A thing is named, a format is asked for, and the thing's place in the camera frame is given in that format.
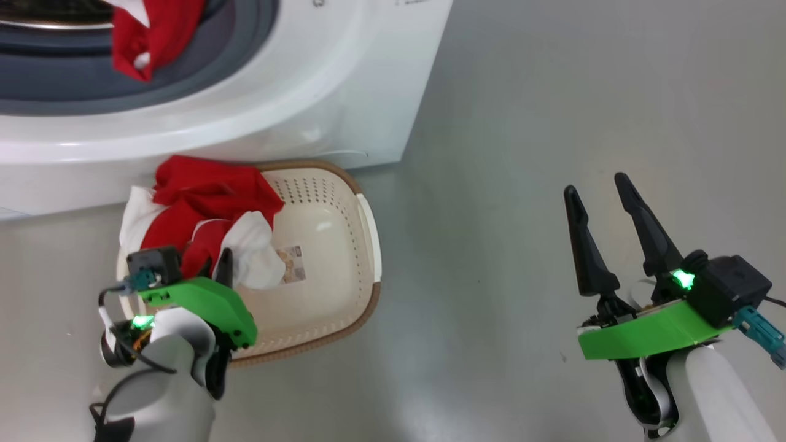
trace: beige plastic basket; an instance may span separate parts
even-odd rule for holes
[[[289,357],[346,337],[368,320],[380,296],[376,224],[352,177],[315,160],[258,167],[285,202],[276,215],[273,245],[300,247],[305,279],[266,290],[238,289],[259,335],[256,345],[234,355],[234,366]],[[121,249],[118,279],[128,274],[125,257]],[[145,312],[139,301],[133,307],[123,303],[127,318]]]

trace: basket rim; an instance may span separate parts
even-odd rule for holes
[[[283,160],[283,161],[275,161],[271,163],[255,164],[255,166],[256,168],[259,169],[260,172],[280,171],[285,169],[305,169],[305,168],[322,169],[331,172],[334,175],[338,175],[347,184],[347,186],[349,186],[350,190],[355,195],[362,194],[362,190],[360,186],[354,180],[354,178],[352,178],[352,176],[349,175],[347,171],[327,161]],[[277,350],[275,352],[264,353],[262,355],[250,355],[244,358],[233,359],[232,362],[230,363],[230,367],[239,368],[245,366],[253,366],[259,363],[266,363],[278,359],[285,359],[290,356],[294,356],[299,353],[307,352],[309,350],[313,350],[323,345],[330,344],[332,342],[338,341],[339,339],[344,339],[345,337],[358,331],[358,329],[360,329],[360,327],[362,327],[369,320],[371,314],[374,313],[376,306],[379,304],[381,290],[382,290],[382,282],[381,281],[374,282],[371,287],[371,297],[369,298],[369,303],[365,306],[365,310],[360,315],[360,317],[358,317],[348,327],[338,330],[327,336],[320,337],[313,341],[303,342],[302,344],[298,344],[289,348],[282,348],[281,350]]]

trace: gray floor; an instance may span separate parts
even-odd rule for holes
[[[624,288],[643,275],[618,170],[683,252],[744,255],[783,297],[784,18],[776,0],[457,0],[404,161],[356,173],[380,306],[344,341],[233,370],[213,440],[640,440],[575,339],[593,301],[561,190]],[[91,438],[121,210],[0,224],[4,440]],[[719,347],[786,439],[786,375],[738,334]]]

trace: clothing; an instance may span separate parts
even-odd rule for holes
[[[125,253],[173,245],[183,278],[194,278],[221,252],[233,252],[233,286],[277,285],[285,265],[273,246],[273,220],[284,207],[254,167],[172,157],[156,172],[153,189],[133,187],[123,214]]]
[[[107,1],[116,6],[112,63],[118,71],[144,82],[188,46],[204,9],[204,0]]]

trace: washing machine door opening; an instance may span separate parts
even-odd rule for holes
[[[278,11],[278,0],[207,0],[189,46],[143,83],[112,67],[112,11],[100,3],[0,0],[0,114],[101,114],[195,94],[257,54]]]
[[[109,29],[112,5],[103,0],[0,0],[0,24],[32,29]]]

